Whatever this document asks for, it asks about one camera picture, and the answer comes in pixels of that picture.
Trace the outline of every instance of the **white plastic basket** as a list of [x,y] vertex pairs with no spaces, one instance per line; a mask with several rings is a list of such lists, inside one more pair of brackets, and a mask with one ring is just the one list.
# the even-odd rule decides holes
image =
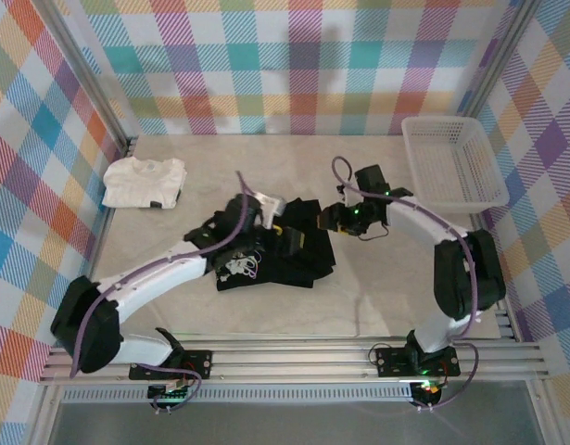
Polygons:
[[402,132],[414,194],[431,210],[478,213],[509,202],[495,154],[476,119],[406,118]]

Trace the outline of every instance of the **folded white shirt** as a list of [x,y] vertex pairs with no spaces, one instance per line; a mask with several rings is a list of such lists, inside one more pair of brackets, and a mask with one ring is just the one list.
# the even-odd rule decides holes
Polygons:
[[113,208],[173,209],[184,186],[186,171],[179,159],[124,158],[112,163],[103,176],[103,205]]

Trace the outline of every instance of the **plaid backdrop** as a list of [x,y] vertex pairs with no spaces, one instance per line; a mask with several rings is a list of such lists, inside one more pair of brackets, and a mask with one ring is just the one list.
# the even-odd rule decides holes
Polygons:
[[511,194],[487,224],[570,425],[570,0],[541,3],[479,119]]
[[0,0],[0,444],[20,442],[56,308],[119,155],[29,0]]
[[399,134],[455,114],[520,1],[57,5],[129,134]]

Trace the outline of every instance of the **marble floor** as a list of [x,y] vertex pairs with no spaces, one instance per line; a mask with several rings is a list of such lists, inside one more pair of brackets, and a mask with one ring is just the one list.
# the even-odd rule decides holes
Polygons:
[[[330,170],[335,155],[355,170],[378,163],[392,187],[412,186],[399,136],[141,136],[134,155],[183,159],[184,190],[173,210],[116,210],[95,278],[142,264],[224,209],[239,191],[235,170],[254,190],[287,200],[319,198],[322,207],[338,200]],[[466,215],[447,216],[469,224]],[[138,333],[162,326],[203,335],[406,336],[437,309],[433,260],[415,240],[394,228],[369,243],[337,234],[330,239],[337,266],[313,289],[266,284],[217,292],[208,274],[157,298],[124,326]],[[492,311],[471,336],[499,336]]]

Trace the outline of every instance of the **black cloth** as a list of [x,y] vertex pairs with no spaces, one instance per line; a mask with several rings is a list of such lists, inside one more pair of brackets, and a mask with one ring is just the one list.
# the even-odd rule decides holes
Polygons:
[[336,260],[330,237],[326,231],[317,227],[317,218],[321,211],[317,199],[304,201],[297,198],[289,202],[283,215],[274,218],[273,223],[303,232],[303,248],[289,257],[270,251],[243,254],[242,257],[249,258],[246,271],[242,273],[240,269],[238,273],[232,273],[228,267],[221,267],[217,271],[217,289],[226,290],[261,283],[311,288],[314,280],[332,273]]

